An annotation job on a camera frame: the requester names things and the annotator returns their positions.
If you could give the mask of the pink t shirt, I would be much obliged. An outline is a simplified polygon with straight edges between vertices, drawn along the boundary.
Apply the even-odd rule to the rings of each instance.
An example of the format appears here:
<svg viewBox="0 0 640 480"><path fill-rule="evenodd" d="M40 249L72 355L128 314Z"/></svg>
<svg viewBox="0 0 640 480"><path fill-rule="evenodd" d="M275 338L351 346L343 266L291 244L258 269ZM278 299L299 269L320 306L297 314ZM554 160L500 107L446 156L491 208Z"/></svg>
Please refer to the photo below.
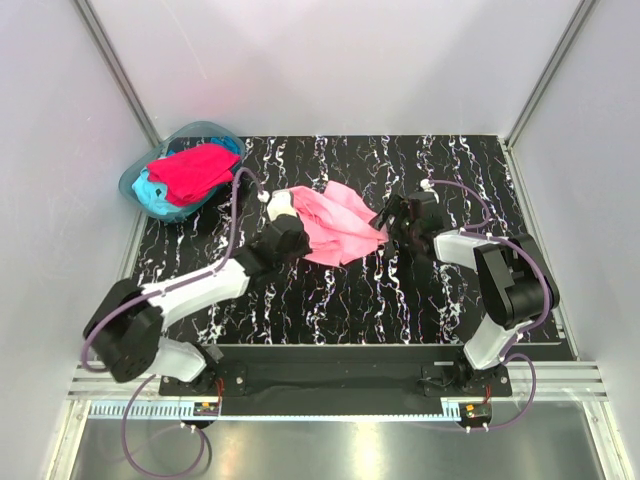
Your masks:
<svg viewBox="0 0 640 480"><path fill-rule="evenodd" d="M329 181L322 193L309 187L289 189L293 207L309 236L311 252L305 256L315 264L340 267L366 257L388 240L386 230L370 221L376 213L350 187Z"/></svg>

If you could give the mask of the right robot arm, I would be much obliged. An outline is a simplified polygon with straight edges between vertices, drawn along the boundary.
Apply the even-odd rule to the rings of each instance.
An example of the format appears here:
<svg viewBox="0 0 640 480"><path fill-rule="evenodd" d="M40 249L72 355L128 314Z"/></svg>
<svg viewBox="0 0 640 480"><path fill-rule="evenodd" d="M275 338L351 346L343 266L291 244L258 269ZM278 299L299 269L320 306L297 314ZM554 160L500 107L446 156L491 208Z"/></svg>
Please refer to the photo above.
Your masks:
<svg viewBox="0 0 640 480"><path fill-rule="evenodd" d="M423 369L419 383L427 395L486 393L501 376L512 346L559 304L558 287L531 235L500 237L455 229L445 221L432 191L392 195L370 225L389 235L392 248L477 275L484 317L452 364Z"/></svg>

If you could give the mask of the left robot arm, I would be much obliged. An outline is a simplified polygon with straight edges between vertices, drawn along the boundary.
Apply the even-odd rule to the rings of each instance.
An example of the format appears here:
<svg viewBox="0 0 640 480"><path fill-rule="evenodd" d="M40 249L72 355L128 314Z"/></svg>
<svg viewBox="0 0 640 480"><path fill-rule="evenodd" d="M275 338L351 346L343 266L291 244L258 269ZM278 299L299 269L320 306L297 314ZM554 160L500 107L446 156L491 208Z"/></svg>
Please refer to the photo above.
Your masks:
<svg viewBox="0 0 640 480"><path fill-rule="evenodd" d="M203 396L217 389L220 357L164 331L183 318L242 297L289 261L310 253L296 215L280 214L229 258L160 283L116 282L83 331L83 350L94 351L118 383L146 374L167 380L163 395Z"/></svg>

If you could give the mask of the magenta t shirt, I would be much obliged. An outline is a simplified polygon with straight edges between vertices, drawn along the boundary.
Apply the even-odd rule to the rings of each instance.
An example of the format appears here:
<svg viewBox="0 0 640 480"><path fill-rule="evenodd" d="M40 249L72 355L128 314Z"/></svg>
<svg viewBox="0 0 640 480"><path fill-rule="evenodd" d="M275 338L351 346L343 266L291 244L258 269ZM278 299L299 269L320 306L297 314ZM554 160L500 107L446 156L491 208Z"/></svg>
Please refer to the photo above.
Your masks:
<svg viewBox="0 0 640 480"><path fill-rule="evenodd" d="M233 179L232 168L239 154L215 144L204 143L148 164L151 182L167 187L166 200L185 207L200 202L214 187Z"/></svg>

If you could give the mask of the translucent blue plastic basket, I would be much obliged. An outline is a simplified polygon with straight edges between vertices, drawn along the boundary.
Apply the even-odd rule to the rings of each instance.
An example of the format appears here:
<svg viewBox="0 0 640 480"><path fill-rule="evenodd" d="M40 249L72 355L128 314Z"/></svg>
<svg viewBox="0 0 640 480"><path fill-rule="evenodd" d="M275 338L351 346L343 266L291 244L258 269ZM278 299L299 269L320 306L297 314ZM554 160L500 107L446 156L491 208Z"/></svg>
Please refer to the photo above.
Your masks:
<svg viewBox="0 0 640 480"><path fill-rule="evenodd" d="M243 140L231 131L208 121L197 121L180 128L154 147L140 159L136 160L121 175L118 188L120 193L139 207L149 217L165 223L179 223L193 214L220 191L224 184L214 187L200 202L185 207L177 207L169 203L165 196L167 187L151 182L146 167L149 163L204 143L219 144L241 156L240 162L232 168L235 174L246 157Z"/></svg>

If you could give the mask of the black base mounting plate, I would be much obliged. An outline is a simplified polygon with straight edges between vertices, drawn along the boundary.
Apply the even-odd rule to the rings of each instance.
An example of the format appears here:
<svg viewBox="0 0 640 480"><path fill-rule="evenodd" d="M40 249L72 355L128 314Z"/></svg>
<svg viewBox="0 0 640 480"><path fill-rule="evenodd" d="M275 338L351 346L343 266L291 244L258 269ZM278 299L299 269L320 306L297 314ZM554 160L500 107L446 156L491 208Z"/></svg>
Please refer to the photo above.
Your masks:
<svg viewBox="0 0 640 480"><path fill-rule="evenodd" d="M445 400L500 400L512 394L507 370L453 383L458 346L224 345L222 358L203 385L187 386L164 376L163 396L216 392L223 382L224 416L392 416L443 412Z"/></svg>

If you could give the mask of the teal blue t shirt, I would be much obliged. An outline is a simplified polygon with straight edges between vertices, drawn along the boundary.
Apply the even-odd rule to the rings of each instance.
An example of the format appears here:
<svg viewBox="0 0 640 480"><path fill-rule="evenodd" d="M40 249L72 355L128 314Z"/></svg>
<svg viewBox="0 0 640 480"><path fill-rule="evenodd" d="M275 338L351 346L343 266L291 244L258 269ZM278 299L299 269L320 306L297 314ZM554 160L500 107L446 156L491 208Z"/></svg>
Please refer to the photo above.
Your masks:
<svg viewBox="0 0 640 480"><path fill-rule="evenodd" d="M141 168L132 189L150 213L176 220L231 182L241 160L241 149L228 136L198 140L188 148L171 147Z"/></svg>

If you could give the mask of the aluminium front rail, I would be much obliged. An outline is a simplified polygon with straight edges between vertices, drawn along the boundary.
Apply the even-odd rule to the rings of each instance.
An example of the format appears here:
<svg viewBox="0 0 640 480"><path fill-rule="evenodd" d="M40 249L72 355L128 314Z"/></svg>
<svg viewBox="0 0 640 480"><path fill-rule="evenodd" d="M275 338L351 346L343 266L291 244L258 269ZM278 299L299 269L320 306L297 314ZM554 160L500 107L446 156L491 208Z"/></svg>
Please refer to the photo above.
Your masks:
<svg viewBox="0 0 640 480"><path fill-rule="evenodd" d="M598 368L589 362L536 362L516 359L466 385L452 379L450 362L373 364L250 363L231 361L202 386L159 377L143 388L144 398L212 396L242 398L267 393L364 393L375 390L436 398L603 401L607 394Z"/></svg>

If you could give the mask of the right aluminium corner post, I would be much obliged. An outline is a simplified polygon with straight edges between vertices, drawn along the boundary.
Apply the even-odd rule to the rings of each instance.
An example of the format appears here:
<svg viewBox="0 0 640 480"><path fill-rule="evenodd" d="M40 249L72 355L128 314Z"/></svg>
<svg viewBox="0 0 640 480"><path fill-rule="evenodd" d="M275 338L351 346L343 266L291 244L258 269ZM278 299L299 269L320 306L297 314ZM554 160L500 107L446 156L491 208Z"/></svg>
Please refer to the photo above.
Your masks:
<svg viewBox="0 0 640 480"><path fill-rule="evenodd" d="M525 127L598 4L598 0L580 0L578 2L513 127L504 138L504 144L507 149L512 149L520 139Z"/></svg>

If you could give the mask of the aluminium corner post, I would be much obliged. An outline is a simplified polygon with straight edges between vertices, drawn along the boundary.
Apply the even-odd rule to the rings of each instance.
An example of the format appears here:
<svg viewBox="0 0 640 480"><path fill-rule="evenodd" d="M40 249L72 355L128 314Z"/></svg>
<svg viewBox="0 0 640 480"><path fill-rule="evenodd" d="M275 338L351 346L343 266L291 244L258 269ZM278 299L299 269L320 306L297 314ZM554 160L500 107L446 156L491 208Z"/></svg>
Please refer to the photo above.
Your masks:
<svg viewBox="0 0 640 480"><path fill-rule="evenodd" d="M71 0L71 4L99 51L102 60L144 137L151 146L158 146L162 142L162 138L158 134L151 117L136 92L92 2L88 0Z"/></svg>
<svg viewBox="0 0 640 480"><path fill-rule="evenodd" d="M520 139L525 127L598 4L598 0L580 0L578 2L513 127L504 138L504 144L507 149L512 149Z"/></svg>

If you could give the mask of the left aluminium corner post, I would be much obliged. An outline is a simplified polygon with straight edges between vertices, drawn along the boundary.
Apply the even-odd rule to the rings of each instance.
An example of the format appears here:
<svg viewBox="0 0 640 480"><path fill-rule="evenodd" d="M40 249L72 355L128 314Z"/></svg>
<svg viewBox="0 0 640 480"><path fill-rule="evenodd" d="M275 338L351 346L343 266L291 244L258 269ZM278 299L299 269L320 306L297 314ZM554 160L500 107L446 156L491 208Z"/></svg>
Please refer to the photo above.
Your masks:
<svg viewBox="0 0 640 480"><path fill-rule="evenodd" d="M102 60L144 137L151 146L158 146L162 142L162 138L158 134L151 117L136 92L92 2L88 0L71 0L71 4L99 51Z"/></svg>

